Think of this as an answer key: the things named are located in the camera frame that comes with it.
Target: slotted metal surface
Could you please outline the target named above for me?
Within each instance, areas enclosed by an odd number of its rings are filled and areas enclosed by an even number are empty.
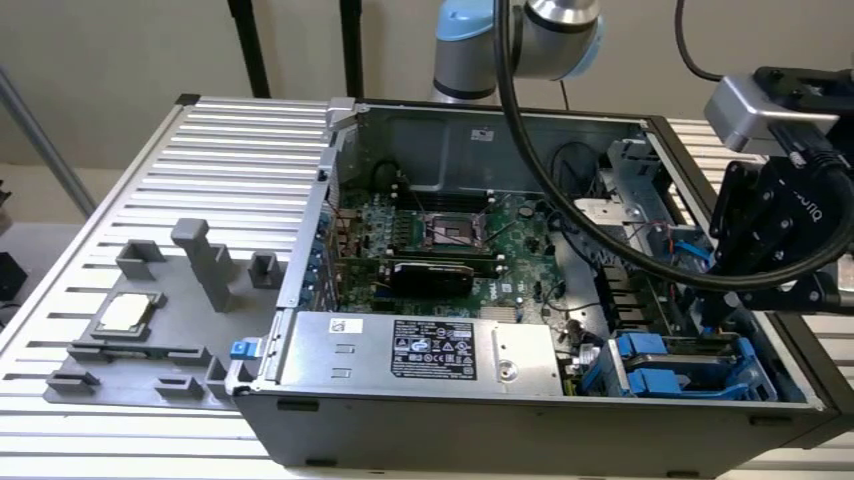
[[[129,238],[170,245],[178,217],[205,218],[212,241],[236,258],[272,249],[286,260],[306,180],[325,146],[325,103],[202,98],[174,107],[80,236],[0,334],[0,478],[281,479],[364,477],[364,472],[285,470],[237,413],[53,405],[43,378],[82,333],[118,270]],[[701,121],[672,126],[715,186],[733,159]],[[180,249],[164,248],[180,255]],[[807,318],[854,383],[854,319]],[[460,478],[404,474],[390,478]],[[724,480],[847,480],[854,433],[813,450],[773,450]]]

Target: blue tab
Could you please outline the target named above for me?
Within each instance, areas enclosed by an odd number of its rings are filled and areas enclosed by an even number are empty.
[[[252,360],[254,352],[257,351],[257,343],[254,342],[234,342],[230,345],[230,352],[228,356],[232,360]]]
[[[639,368],[628,374],[628,385],[635,395],[677,396],[681,393],[679,379],[672,370]]]
[[[627,333],[635,355],[667,355],[667,347],[661,336],[655,333]]]
[[[616,337],[616,350],[619,351],[620,357],[631,356],[631,340],[628,340],[628,335]]]
[[[735,345],[737,346],[737,350],[740,351],[740,354],[744,356],[744,358],[756,358],[756,351],[752,349],[749,340],[741,337],[735,342]]]

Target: green circuit board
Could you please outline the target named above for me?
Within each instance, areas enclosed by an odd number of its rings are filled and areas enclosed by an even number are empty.
[[[529,218],[519,216],[519,208],[527,207],[533,211],[533,204],[535,200],[524,195],[501,196],[477,216],[448,211],[398,210],[385,195],[346,192],[341,209],[348,215],[356,210],[358,221],[348,223],[345,237],[357,239],[360,248],[357,255],[338,257],[338,310],[466,318],[476,317],[482,307],[509,307],[516,309],[519,316],[525,313],[531,316],[535,312],[536,318],[529,320],[541,321],[540,307],[532,301],[533,286],[539,282],[544,294],[560,281],[560,275],[553,253],[547,252],[549,241],[544,215],[535,212]],[[436,244],[429,244],[424,240],[430,237],[429,218],[438,218],[448,225],[461,224],[465,220],[481,224],[477,242],[472,241],[466,246],[433,235]],[[388,250],[389,245],[394,246],[393,253]],[[348,246],[345,253],[353,252],[356,249]],[[465,252],[472,258],[460,260]],[[421,253],[430,255],[430,262],[466,264],[474,268],[478,273],[468,295],[424,299],[392,294],[381,281],[382,269],[401,255],[417,260]]]

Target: power supply label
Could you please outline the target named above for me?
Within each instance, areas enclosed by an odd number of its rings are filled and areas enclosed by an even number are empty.
[[[394,320],[390,373],[400,378],[476,380],[470,323]]]

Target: white wall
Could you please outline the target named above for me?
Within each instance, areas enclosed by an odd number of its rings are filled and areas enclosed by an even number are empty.
[[[685,30],[708,70],[841,69],[851,0],[692,0]],[[344,94],[336,0],[254,0],[273,95]],[[364,0],[365,94],[424,100],[440,0]],[[712,85],[691,77],[673,0],[601,0],[607,36],[568,85],[573,108],[699,118]],[[249,94],[225,0],[0,0],[0,62],[74,165],[122,168],[181,92]],[[556,84],[519,82],[523,105],[560,108]],[[0,161],[37,163],[0,112]]]

